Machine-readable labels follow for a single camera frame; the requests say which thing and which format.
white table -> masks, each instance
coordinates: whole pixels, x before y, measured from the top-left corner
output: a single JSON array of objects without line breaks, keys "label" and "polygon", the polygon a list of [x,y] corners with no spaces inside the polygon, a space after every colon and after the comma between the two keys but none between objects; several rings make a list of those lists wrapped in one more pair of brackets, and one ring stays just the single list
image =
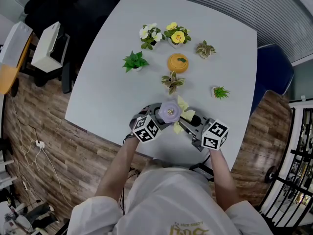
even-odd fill
[{"label": "white table", "polygon": [[[158,23],[165,30],[171,22],[190,29],[192,41],[175,50],[163,41],[155,50],[143,50],[150,64],[140,72],[125,73],[123,59],[141,51],[139,30]],[[202,59],[195,53],[207,40],[217,53]],[[80,69],[66,112],[66,120],[100,137],[122,144],[130,132],[129,121],[143,107],[175,98],[161,84],[168,75],[171,54],[182,53],[189,68],[179,74],[186,83],[176,93],[207,117],[230,127],[222,152],[232,168],[249,119],[257,65],[256,31],[216,10],[185,0],[121,0],[94,40]],[[225,86],[230,97],[212,98],[211,87]],[[155,141],[140,144],[138,152],[176,164],[202,162],[186,133],[168,127]]]}]

white flower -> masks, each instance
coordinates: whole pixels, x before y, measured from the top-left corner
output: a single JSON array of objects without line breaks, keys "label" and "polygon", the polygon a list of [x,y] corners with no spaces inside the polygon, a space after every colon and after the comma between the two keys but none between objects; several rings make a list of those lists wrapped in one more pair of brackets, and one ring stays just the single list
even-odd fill
[{"label": "white flower", "polygon": [[144,28],[141,28],[139,31],[140,38],[142,38],[142,39],[147,38],[148,37],[148,30],[149,30],[149,28],[147,26]]},{"label": "white flower", "polygon": [[156,42],[159,42],[162,39],[162,34],[160,32],[158,34],[156,32],[152,32],[151,36]]},{"label": "white flower", "polygon": [[148,27],[149,29],[152,29],[153,27],[156,27],[156,25],[157,25],[156,23],[153,23],[153,24],[149,24]]}]

white shirt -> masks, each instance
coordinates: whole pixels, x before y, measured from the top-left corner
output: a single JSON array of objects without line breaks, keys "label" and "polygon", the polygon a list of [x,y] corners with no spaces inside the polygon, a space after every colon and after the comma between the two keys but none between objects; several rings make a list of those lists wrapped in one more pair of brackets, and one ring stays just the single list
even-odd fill
[{"label": "white shirt", "polygon": [[73,209],[67,235],[271,235],[260,214],[243,201],[224,212],[207,179],[190,170],[147,171],[129,192],[125,215],[110,197]]}]

yellow flower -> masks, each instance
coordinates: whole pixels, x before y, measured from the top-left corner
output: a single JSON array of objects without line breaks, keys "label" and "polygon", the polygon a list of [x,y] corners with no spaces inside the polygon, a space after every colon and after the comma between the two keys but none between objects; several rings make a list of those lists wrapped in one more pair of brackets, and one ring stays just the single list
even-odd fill
[{"label": "yellow flower", "polygon": [[181,44],[185,41],[185,35],[182,31],[176,31],[172,35],[172,40],[175,44]]},{"label": "yellow flower", "polygon": [[176,22],[172,22],[170,25],[166,26],[167,30],[175,29],[177,27]]}]

potted plant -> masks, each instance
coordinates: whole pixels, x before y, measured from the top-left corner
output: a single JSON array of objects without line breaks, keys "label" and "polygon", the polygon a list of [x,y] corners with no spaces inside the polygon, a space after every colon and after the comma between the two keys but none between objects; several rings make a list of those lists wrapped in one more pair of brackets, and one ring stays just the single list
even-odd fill
[{"label": "potted plant", "polygon": [[126,72],[130,70],[140,71],[142,67],[148,65],[148,62],[142,58],[142,51],[136,54],[131,52],[130,56],[126,56],[125,64],[123,67],[126,67]]},{"label": "potted plant", "polygon": [[161,30],[156,27],[157,24],[143,25],[139,31],[140,39],[144,43],[141,45],[142,49],[153,49],[160,42],[161,39],[165,40],[165,36]]},{"label": "potted plant", "polygon": [[181,86],[185,83],[184,78],[177,78],[176,72],[172,71],[170,76],[162,77],[162,84],[169,88],[169,94],[173,94],[176,91],[177,86]]},{"label": "potted plant", "polygon": [[178,26],[176,22],[173,22],[166,26],[164,35],[168,38],[170,45],[176,49],[191,40],[191,37],[188,36],[188,32],[190,32],[189,29]]},{"label": "potted plant", "polygon": [[222,98],[228,97],[229,93],[230,91],[226,91],[224,86],[212,88],[212,97],[219,98],[220,100]]},{"label": "potted plant", "polygon": [[198,44],[196,53],[202,58],[208,58],[209,55],[216,53],[216,51],[213,46],[207,45],[206,40],[204,40],[202,43]]}]

